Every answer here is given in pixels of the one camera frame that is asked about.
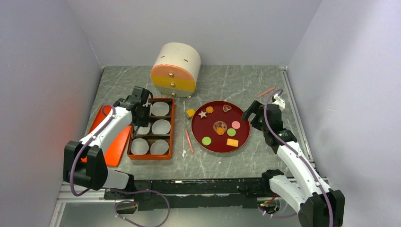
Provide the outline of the pink round cookie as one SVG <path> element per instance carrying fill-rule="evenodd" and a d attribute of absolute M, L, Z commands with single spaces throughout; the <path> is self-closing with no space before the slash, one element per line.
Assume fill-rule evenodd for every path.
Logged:
<path fill-rule="evenodd" d="M 231 123 L 231 126 L 232 126 L 233 129 L 238 130 L 241 127 L 241 123 L 239 121 L 233 121 Z"/>

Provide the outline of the green round cookie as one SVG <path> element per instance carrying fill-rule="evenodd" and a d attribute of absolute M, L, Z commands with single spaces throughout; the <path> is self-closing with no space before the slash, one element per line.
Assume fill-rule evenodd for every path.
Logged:
<path fill-rule="evenodd" d="M 228 135 L 229 137 L 234 137 L 234 136 L 236 135 L 236 130 L 233 129 L 233 128 L 227 129 L 227 135 Z"/>
<path fill-rule="evenodd" d="M 203 137 L 202 138 L 202 144 L 204 145 L 204 146 L 208 146 L 208 145 L 210 145 L 212 143 L 212 139 L 210 138 L 210 137 Z"/>

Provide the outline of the orange chip cookie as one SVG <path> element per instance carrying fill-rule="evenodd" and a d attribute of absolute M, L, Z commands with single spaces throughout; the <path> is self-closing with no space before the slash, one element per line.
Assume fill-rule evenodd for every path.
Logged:
<path fill-rule="evenodd" d="M 223 127 L 217 127 L 216 128 L 217 135 L 224 135 L 225 131 L 226 130 Z"/>

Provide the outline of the dark red round plate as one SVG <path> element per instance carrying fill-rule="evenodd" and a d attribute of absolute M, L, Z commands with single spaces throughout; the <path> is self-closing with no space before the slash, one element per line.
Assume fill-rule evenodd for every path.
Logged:
<path fill-rule="evenodd" d="M 223 112 L 223 105 L 230 105 L 232 109 L 227 113 Z M 200 111 L 206 111 L 207 106 L 214 108 L 213 113 L 207 113 L 207 117 L 201 119 L 198 116 Z M 241 148 L 248 140 L 250 135 L 250 124 L 249 121 L 243 121 L 242 115 L 243 110 L 227 101 L 212 101 L 203 104 L 196 110 L 195 115 L 192 117 L 191 130 L 196 141 L 199 142 L 204 148 L 217 153 L 229 153 Z M 240 129 L 236 130 L 234 137 L 227 135 L 227 129 L 232 128 L 231 123 L 233 121 L 239 121 L 241 123 Z M 226 131 L 224 135 L 217 135 L 216 128 L 223 127 Z M 210 137 L 212 143 L 208 146 L 202 144 L 203 137 Z M 226 145 L 227 139 L 235 139 L 239 141 L 237 148 Z"/>

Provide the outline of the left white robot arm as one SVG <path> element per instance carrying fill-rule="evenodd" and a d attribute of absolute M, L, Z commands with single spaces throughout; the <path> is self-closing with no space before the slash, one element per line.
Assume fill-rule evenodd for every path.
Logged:
<path fill-rule="evenodd" d="M 74 196 L 89 190 L 110 188 L 128 199 L 137 190 L 134 176 L 109 168 L 105 153 L 127 126 L 147 127 L 150 119 L 152 92 L 134 87 L 126 98 L 109 105 L 110 112 L 87 136 L 69 141 L 64 148 L 63 180 L 70 184 Z"/>

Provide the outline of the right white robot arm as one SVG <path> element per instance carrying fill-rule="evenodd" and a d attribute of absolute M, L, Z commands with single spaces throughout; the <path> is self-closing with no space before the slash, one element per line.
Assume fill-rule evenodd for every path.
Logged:
<path fill-rule="evenodd" d="M 251 126 L 263 133 L 266 144 L 284 161 L 296 184 L 280 170 L 262 174 L 260 190 L 265 196 L 280 196 L 296 212 L 303 227 L 341 227 L 343 225 L 345 196 L 332 189 L 307 160 L 292 131 L 284 128 L 281 106 L 253 101 L 242 119 L 251 120 Z"/>

